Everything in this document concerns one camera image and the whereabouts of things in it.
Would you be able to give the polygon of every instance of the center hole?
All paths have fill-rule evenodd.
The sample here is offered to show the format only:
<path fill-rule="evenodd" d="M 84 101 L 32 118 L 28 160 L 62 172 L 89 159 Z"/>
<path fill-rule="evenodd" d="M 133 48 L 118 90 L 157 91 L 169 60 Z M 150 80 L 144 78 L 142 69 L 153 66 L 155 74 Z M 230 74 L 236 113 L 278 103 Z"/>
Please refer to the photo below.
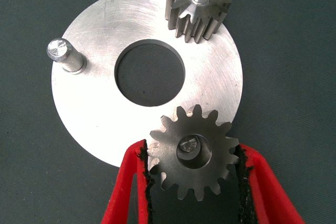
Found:
<path fill-rule="evenodd" d="M 121 93 L 142 106 L 159 106 L 171 101 L 184 82 L 180 55 L 158 40 L 131 44 L 120 55 L 115 67 Z"/>
<path fill-rule="evenodd" d="M 178 161 L 185 167 L 198 169 L 210 161 L 212 150 L 205 137 L 191 134 L 180 140 L 176 155 Z"/>

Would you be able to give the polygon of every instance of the red clamp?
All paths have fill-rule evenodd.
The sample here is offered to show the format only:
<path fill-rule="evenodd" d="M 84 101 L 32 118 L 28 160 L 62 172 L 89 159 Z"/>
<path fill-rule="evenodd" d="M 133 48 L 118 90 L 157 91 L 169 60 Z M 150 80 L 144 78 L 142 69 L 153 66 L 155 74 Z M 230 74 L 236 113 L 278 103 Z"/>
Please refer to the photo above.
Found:
<path fill-rule="evenodd" d="M 302 224 L 303 219 L 296 211 L 265 158 L 256 150 L 241 144 L 247 157 L 249 184 L 259 224 Z M 149 218 L 146 190 L 146 158 L 140 157 L 146 151 L 145 140 L 128 148 L 122 161 L 117 182 L 106 209 L 102 224 L 126 224 L 133 175 L 137 174 L 139 224 L 147 224 Z"/>
<path fill-rule="evenodd" d="M 146 151 L 146 149 L 145 140 L 139 141 L 127 149 L 102 224 L 127 224 L 130 194 L 135 173 L 138 182 L 139 223 L 148 223 L 148 201 L 146 198 L 148 180 L 145 176 L 146 163 L 141 159 L 141 152 Z"/>
<path fill-rule="evenodd" d="M 280 185 L 266 159 L 255 149 L 240 144 L 247 156 L 252 199 L 259 224 L 303 224 L 294 205 Z"/>

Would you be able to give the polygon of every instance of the gray fabric surface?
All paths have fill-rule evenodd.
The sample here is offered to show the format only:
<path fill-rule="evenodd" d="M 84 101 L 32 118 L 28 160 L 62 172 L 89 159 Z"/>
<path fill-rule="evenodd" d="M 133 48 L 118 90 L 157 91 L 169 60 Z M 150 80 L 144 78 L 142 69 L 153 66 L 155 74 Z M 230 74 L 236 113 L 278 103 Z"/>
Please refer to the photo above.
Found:
<path fill-rule="evenodd" d="M 0 0 L 1 223 L 99 223 L 103 216 L 118 169 L 64 128 L 45 53 L 95 1 Z M 264 155 L 307 223 L 336 222 L 335 13 L 336 0 L 234 0 L 225 20 L 244 73 L 230 136 Z M 207 192 L 201 203 L 155 185 L 155 223 L 235 223 L 235 177 L 222 184 L 222 195 Z M 134 194 L 131 204 L 129 223 L 136 223 Z"/>

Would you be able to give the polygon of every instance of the spur gear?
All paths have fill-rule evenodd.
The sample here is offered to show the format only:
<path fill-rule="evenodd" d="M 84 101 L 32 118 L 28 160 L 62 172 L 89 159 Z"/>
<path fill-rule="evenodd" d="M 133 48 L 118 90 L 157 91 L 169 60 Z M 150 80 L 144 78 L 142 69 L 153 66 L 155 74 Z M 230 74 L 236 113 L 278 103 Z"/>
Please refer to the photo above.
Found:
<path fill-rule="evenodd" d="M 185 34 L 185 42 L 194 37 L 210 39 L 227 15 L 232 0 L 167 0 L 165 18 L 175 36 Z"/>
<path fill-rule="evenodd" d="M 179 199 L 193 189 L 196 199 L 201 201 L 206 186 L 220 194 L 218 179 L 226 179 L 229 172 L 226 166 L 239 161 L 229 152 L 239 144 L 238 139 L 225 137 L 231 124 L 217 126 L 218 112 L 204 113 L 204 118 L 200 105 L 189 113 L 177 107 L 176 116 L 176 121 L 162 116 L 165 132 L 151 132 L 157 141 L 148 148 L 151 173 L 161 175 L 161 187 L 165 190 L 178 184 Z"/>

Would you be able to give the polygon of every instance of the metal disc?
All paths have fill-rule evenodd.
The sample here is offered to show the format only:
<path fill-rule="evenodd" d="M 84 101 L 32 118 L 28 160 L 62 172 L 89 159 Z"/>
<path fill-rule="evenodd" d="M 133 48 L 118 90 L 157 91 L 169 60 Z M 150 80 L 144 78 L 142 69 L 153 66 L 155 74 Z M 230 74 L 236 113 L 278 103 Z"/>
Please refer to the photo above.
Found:
<path fill-rule="evenodd" d="M 133 143 L 152 140 L 162 115 L 176 107 L 200 104 L 219 111 L 218 122 L 231 122 L 237 112 L 243 76 L 239 53 L 224 25 L 211 40 L 184 42 L 168 30 L 165 0 L 99 0 L 84 10 L 63 35 L 87 58 L 81 74 L 72 75 L 54 62 L 52 92 L 57 111 L 70 134 L 88 152 L 120 166 Z M 121 57 L 142 44 L 172 50 L 184 67 L 184 84 L 170 102 L 140 106 L 119 91 L 115 70 Z"/>

